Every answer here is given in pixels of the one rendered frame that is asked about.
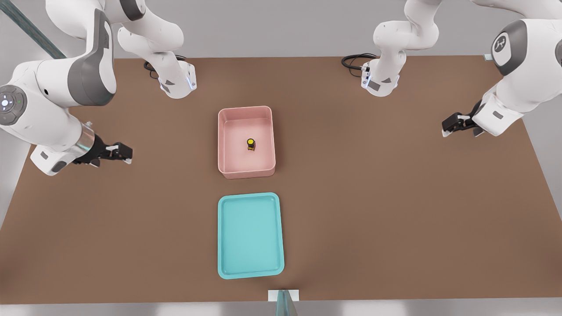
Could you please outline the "pink plastic box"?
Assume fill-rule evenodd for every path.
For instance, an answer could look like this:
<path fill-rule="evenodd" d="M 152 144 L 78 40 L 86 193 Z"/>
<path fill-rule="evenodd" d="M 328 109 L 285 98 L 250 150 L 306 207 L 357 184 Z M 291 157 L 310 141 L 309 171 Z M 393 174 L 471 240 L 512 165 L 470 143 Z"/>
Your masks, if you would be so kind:
<path fill-rule="evenodd" d="M 247 150 L 247 139 L 256 143 Z M 268 106 L 225 108 L 217 114 L 217 167 L 229 180 L 275 173 L 272 110 Z"/>

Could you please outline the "pale blue-green tray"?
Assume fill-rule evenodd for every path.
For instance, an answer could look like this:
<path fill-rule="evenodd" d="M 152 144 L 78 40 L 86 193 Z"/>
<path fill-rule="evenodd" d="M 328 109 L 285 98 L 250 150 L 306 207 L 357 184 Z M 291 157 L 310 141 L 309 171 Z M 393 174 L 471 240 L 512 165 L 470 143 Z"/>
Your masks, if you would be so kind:
<path fill-rule="evenodd" d="M 225 280 L 268 277 L 285 268 L 279 196 L 223 196 L 217 203 L 217 272 Z"/>

